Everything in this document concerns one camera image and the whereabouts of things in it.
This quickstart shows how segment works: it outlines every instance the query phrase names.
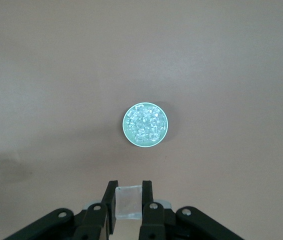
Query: round bowl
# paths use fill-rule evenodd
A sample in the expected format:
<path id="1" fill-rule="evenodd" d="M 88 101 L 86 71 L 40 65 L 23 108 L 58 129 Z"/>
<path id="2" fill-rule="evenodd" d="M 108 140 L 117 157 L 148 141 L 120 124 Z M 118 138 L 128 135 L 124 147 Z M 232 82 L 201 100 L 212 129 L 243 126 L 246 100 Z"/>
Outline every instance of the round bowl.
<path id="1" fill-rule="evenodd" d="M 142 141 L 142 142 L 136 142 L 136 134 L 133 133 L 131 130 L 130 130 L 130 127 L 129 127 L 129 121 L 131 120 L 131 118 L 128 116 L 129 113 L 131 113 L 131 110 L 135 110 L 136 109 L 136 106 L 138 105 L 144 105 L 144 107 L 157 107 L 161 114 L 162 114 L 162 117 L 163 117 L 163 120 L 160 121 L 159 124 L 165 122 L 165 129 L 161 130 L 160 131 L 160 135 L 159 135 L 159 139 L 157 140 L 147 140 L 147 141 Z M 132 106 L 130 109 L 128 109 L 128 111 L 126 112 L 125 116 L 123 117 L 123 121 L 122 121 L 122 129 L 123 129 L 123 133 L 125 134 L 126 138 L 134 145 L 138 146 L 138 147 L 141 147 L 141 148 L 149 148 L 149 147 L 153 147 L 157 144 L 159 144 L 163 139 L 164 137 L 166 136 L 167 134 L 167 131 L 168 131 L 168 119 L 167 119 L 167 116 L 165 114 L 165 112 L 159 107 L 157 106 L 156 104 L 153 104 L 153 103 L 150 103 L 150 102 L 141 102 L 141 103 L 137 103 L 135 104 L 134 106 Z"/>

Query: translucent block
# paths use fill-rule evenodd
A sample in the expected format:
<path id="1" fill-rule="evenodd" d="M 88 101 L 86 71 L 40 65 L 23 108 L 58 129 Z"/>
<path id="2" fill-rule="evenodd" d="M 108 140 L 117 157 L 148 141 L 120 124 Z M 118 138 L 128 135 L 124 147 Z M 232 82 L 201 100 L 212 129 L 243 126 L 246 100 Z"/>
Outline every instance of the translucent block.
<path id="1" fill-rule="evenodd" d="M 141 185 L 116 187 L 116 219 L 142 219 Z"/>

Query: bowl rim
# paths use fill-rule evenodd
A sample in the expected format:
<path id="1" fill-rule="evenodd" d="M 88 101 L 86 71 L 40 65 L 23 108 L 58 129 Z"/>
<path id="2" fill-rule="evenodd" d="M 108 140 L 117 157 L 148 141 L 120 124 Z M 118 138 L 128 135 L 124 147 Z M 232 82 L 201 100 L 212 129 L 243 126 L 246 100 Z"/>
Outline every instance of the bowl rim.
<path id="1" fill-rule="evenodd" d="M 159 140 L 158 142 L 156 142 L 155 144 L 150 145 L 150 146 L 138 145 L 137 143 L 131 141 L 131 140 L 128 138 L 128 136 L 127 136 L 127 134 L 126 134 L 126 132 L 125 132 L 125 129 L 124 129 L 125 118 L 126 118 L 128 112 L 129 112 L 132 108 L 134 108 L 135 106 L 140 105 L 140 104 L 149 104 L 149 105 L 153 105 L 154 107 L 159 108 L 159 110 L 163 113 L 163 115 L 164 115 L 164 117 L 165 117 L 165 119 L 166 119 L 166 121 L 167 121 L 166 131 L 165 131 L 164 135 L 162 136 L 161 140 Z M 156 146 L 157 144 L 159 144 L 159 143 L 166 137 L 166 134 L 167 134 L 167 132 L 168 132 L 168 126 L 169 126 L 168 118 L 167 118 L 166 113 L 164 112 L 164 110 L 163 110 L 160 106 L 158 106 L 158 105 L 156 105 L 156 104 L 154 104 L 154 103 L 151 103 L 151 102 L 139 102 L 139 103 L 136 103 L 135 105 L 131 106 L 131 107 L 127 110 L 127 112 L 124 114 L 123 120 L 122 120 L 122 131 L 123 131 L 123 133 L 125 134 L 125 137 L 126 137 L 126 138 L 128 139 L 128 141 L 130 141 L 132 144 L 134 144 L 134 145 L 137 146 L 137 147 L 141 147 L 141 148 L 150 148 L 150 147 L 153 147 L 153 146 Z"/>

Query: light green bowl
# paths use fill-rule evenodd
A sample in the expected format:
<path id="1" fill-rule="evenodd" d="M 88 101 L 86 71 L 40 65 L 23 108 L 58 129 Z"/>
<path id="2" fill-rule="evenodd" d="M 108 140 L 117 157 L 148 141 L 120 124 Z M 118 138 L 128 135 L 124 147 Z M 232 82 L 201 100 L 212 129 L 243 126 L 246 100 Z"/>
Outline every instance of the light green bowl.
<path id="1" fill-rule="evenodd" d="M 161 113 L 163 114 L 165 121 L 167 122 L 167 126 L 166 126 L 166 130 L 162 131 L 160 133 L 159 139 L 157 141 L 146 141 L 146 142 L 139 142 L 136 143 L 135 142 L 135 135 L 129 131 L 129 125 L 127 124 L 127 119 L 129 118 L 127 116 L 127 114 L 129 113 L 129 111 L 133 108 L 135 108 L 135 106 L 139 105 L 139 104 L 143 104 L 145 107 L 157 107 L 159 108 L 159 110 L 161 111 Z M 150 103 L 150 102 L 141 102 L 141 103 L 137 103 L 134 106 L 132 106 L 130 109 L 128 109 L 128 111 L 126 112 L 125 116 L 123 117 L 123 121 L 122 121 L 122 129 L 123 129 L 123 133 L 125 134 L 126 138 L 134 145 L 138 146 L 138 147 L 142 147 L 142 148 L 149 148 L 152 146 L 155 146 L 157 144 L 159 144 L 164 137 L 167 134 L 168 131 L 168 119 L 167 116 L 165 114 L 165 112 L 156 104 Z"/>

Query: beige tabletop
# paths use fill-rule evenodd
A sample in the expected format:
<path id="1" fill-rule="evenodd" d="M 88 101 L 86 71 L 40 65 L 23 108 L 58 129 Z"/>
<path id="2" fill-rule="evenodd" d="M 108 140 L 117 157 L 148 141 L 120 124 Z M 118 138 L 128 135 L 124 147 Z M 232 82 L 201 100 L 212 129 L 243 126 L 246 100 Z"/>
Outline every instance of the beige tabletop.
<path id="1" fill-rule="evenodd" d="M 151 148 L 121 126 L 140 102 L 169 121 Z M 110 180 L 283 240 L 282 0 L 0 0 L 0 239 Z"/>

